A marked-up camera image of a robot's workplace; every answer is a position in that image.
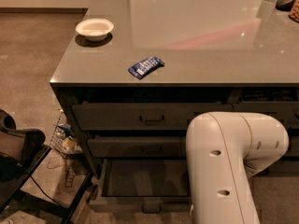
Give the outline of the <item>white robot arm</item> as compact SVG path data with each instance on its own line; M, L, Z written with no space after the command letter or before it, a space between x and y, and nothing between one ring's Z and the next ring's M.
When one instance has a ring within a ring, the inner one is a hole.
M249 178L279 160L289 137L259 113L208 112L186 134L194 224L260 224Z

